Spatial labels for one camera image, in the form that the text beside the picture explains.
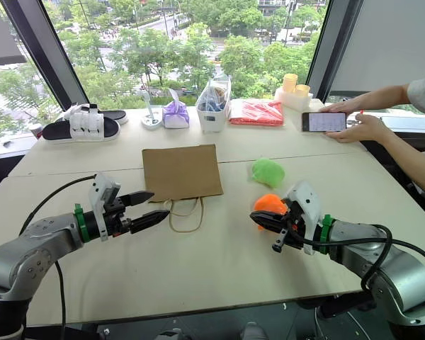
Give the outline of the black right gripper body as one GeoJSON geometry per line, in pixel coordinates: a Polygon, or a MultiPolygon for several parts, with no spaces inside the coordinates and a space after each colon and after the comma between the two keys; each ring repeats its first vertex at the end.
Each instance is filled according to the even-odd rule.
{"type": "Polygon", "coordinates": [[[302,249],[304,246],[298,228],[302,209],[290,199],[284,199],[283,202],[287,205],[288,210],[284,215],[275,217],[279,231],[275,242],[272,244],[272,250],[278,253],[282,252],[285,245],[295,249],[302,249]]]}

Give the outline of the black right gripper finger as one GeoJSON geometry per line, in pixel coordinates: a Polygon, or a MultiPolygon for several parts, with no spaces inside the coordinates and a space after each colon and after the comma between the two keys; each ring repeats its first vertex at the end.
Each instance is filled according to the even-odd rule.
{"type": "Polygon", "coordinates": [[[286,225],[287,225],[287,220],[286,218],[284,218],[282,220],[282,223],[278,225],[258,225],[258,226],[271,232],[280,233],[282,229],[286,227],[286,225]]]}
{"type": "Polygon", "coordinates": [[[276,212],[258,210],[250,214],[250,218],[258,225],[278,225],[288,214],[280,214],[276,212]]]}

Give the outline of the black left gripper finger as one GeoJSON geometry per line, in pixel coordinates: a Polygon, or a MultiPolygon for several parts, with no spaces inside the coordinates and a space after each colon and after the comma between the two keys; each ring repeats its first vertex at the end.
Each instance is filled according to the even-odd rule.
{"type": "Polygon", "coordinates": [[[153,210],[141,217],[131,220],[129,233],[135,234],[142,230],[158,225],[170,214],[169,210],[153,210]]]}
{"type": "Polygon", "coordinates": [[[122,196],[122,204],[126,207],[135,206],[148,201],[154,196],[153,192],[149,191],[136,191],[122,196]]]}

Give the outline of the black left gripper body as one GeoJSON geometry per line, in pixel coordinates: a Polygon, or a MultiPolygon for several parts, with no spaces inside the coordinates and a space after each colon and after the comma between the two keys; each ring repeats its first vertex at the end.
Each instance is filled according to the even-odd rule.
{"type": "Polygon", "coordinates": [[[116,198],[112,203],[105,204],[103,209],[108,236],[117,237],[130,231],[131,219],[125,216],[126,205],[122,198],[116,198]]]}

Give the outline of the person's left hand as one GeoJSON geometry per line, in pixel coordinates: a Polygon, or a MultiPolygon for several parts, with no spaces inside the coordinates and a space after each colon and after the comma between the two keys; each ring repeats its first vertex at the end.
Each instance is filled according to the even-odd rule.
{"type": "Polygon", "coordinates": [[[345,129],[341,132],[325,132],[330,137],[340,143],[351,143],[360,141],[384,142],[386,137],[392,132],[381,119],[372,115],[359,113],[356,116],[357,125],[345,129]]]}

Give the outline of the person's right hand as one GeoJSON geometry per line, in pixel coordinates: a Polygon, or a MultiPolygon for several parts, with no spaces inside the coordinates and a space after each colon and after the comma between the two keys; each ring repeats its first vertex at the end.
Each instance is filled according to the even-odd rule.
{"type": "Polygon", "coordinates": [[[353,112],[356,112],[359,110],[360,110],[359,104],[352,99],[352,100],[342,101],[339,103],[333,103],[331,105],[321,108],[319,111],[325,112],[325,113],[345,113],[346,115],[350,115],[353,112]]]}

